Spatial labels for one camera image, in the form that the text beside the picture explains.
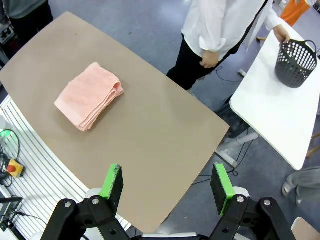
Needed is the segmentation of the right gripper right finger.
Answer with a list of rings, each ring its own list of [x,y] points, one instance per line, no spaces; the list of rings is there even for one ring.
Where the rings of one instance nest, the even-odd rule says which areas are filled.
[[[210,240],[233,240],[239,227],[248,228],[256,240],[295,239],[278,202],[272,197],[255,201],[236,193],[222,163],[214,164],[210,186],[221,216]]]

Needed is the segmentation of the person's right hand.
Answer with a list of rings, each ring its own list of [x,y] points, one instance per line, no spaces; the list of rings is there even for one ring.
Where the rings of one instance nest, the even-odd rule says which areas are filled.
[[[219,62],[219,52],[205,50],[200,65],[206,69],[214,68]]]

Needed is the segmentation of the person's left hand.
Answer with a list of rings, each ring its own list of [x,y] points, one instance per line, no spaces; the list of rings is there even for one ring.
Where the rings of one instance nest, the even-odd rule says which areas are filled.
[[[281,24],[275,26],[272,30],[273,30],[273,33],[274,33],[276,39],[280,43],[288,43],[290,41],[291,38],[290,38],[289,33]]]

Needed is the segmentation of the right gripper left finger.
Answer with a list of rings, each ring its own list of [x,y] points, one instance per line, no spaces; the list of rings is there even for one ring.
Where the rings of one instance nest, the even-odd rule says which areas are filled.
[[[43,240],[80,240],[87,229],[98,228],[104,240],[129,240],[116,214],[124,187],[122,167],[112,164],[98,194],[76,203],[60,200],[42,234]]]

